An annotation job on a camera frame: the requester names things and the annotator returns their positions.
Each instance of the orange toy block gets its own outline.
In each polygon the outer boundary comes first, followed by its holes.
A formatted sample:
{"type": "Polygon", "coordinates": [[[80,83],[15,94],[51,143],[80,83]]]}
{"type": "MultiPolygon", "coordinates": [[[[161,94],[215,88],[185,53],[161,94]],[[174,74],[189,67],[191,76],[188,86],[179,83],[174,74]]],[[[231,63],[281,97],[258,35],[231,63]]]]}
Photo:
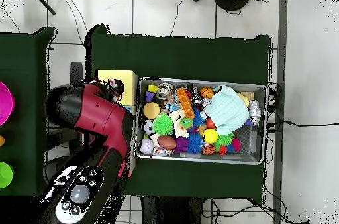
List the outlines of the orange toy block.
{"type": "Polygon", "coordinates": [[[177,93],[177,98],[179,98],[180,100],[181,107],[183,108],[185,112],[186,118],[193,119],[194,111],[192,109],[191,102],[189,101],[188,96],[186,94],[186,90],[183,87],[181,87],[177,89],[176,93],[177,93]]]}

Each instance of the dark green table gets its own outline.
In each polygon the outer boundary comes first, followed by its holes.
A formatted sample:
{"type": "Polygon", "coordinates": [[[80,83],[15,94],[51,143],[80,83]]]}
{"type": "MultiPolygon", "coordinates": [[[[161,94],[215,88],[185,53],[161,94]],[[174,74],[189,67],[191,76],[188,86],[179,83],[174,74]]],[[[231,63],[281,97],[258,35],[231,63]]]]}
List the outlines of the dark green table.
{"type": "MultiPolygon", "coordinates": [[[[133,70],[139,77],[267,85],[270,39],[159,38],[87,35],[87,62],[96,69],[133,70]]],[[[138,159],[125,193],[144,196],[251,198],[262,202],[264,163],[257,166],[138,159]]]]}
{"type": "Polygon", "coordinates": [[[0,196],[39,195],[46,182],[42,175],[46,151],[47,94],[46,55],[54,37],[51,27],[33,35],[0,33],[0,81],[15,98],[15,109],[0,126],[5,144],[0,148],[0,161],[10,164],[15,172],[12,183],[0,189],[0,196]]]}

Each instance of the mint green knit hat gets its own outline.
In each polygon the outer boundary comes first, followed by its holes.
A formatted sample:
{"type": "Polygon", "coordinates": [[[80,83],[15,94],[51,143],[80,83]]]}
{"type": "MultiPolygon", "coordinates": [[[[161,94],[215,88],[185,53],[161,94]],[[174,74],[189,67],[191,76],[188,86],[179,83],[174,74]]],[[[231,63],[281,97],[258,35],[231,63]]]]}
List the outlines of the mint green knit hat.
{"type": "Polygon", "coordinates": [[[209,116],[219,135],[228,135],[240,128],[248,119],[249,113],[244,101],[230,87],[220,85],[213,89],[218,91],[212,96],[205,112],[209,116]]]}

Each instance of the yellow box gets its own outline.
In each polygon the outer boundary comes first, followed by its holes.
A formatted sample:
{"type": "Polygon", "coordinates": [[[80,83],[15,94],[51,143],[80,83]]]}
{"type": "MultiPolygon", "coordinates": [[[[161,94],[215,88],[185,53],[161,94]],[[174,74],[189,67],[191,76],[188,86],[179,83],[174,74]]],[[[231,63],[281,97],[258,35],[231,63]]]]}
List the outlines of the yellow box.
{"type": "Polygon", "coordinates": [[[131,70],[97,70],[97,76],[100,80],[107,82],[108,79],[119,79],[124,84],[124,93],[119,102],[121,105],[135,106],[136,86],[138,76],[131,70]]]}

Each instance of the orange ball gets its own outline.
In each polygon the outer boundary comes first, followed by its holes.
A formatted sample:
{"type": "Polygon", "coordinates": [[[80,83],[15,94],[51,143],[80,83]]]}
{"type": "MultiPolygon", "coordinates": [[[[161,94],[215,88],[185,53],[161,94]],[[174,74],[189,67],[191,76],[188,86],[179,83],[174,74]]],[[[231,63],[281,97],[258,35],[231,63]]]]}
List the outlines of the orange ball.
{"type": "Polygon", "coordinates": [[[0,135],[0,147],[2,147],[5,144],[5,139],[2,135],[0,135]]]}
{"type": "Polygon", "coordinates": [[[212,119],[211,118],[207,118],[206,120],[206,126],[208,129],[213,129],[215,128],[215,124],[213,123],[212,119]]]}
{"type": "Polygon", "coordinates": [[[204,98],[209,98],[211,99],[212,96],[215,94],[213,92],[213,90],[210,88],[210,87],[203,87],[201,90],[200,90],[200,94],[202,97],[204,98]]]}

